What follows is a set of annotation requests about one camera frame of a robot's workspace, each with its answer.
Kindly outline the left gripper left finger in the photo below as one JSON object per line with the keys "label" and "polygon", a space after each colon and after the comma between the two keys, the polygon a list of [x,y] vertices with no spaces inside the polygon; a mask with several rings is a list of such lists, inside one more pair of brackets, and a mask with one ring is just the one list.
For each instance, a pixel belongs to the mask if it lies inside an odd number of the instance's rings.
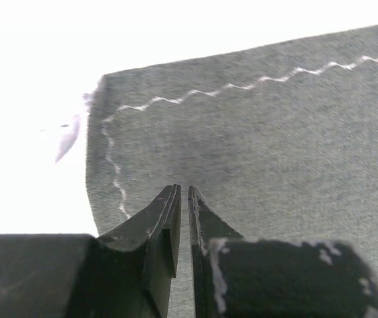
{"label": "left gripper left finger", "polygon": [[166,317],[181,187],[100,237],[0,235],[0,317]]}

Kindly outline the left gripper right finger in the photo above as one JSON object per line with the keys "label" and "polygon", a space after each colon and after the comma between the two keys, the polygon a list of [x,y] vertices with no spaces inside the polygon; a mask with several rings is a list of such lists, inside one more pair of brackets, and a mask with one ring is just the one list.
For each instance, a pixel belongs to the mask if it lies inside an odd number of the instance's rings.
{"label": "left gripper right finger", "polygon": [[188,191],[197,317],[378,317],[378,280],[340,240],[248,239]]}

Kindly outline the grey cloth placemat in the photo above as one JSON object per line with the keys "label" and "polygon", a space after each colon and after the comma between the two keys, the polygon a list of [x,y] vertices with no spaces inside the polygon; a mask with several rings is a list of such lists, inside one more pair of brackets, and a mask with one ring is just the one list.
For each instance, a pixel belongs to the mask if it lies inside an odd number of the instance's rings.
{"label": "grey cloth placemat", "polygon": [[378,275],[378,25],[107,74],[86,166],[101,234],[196,186],[247,238],[348,240]]}

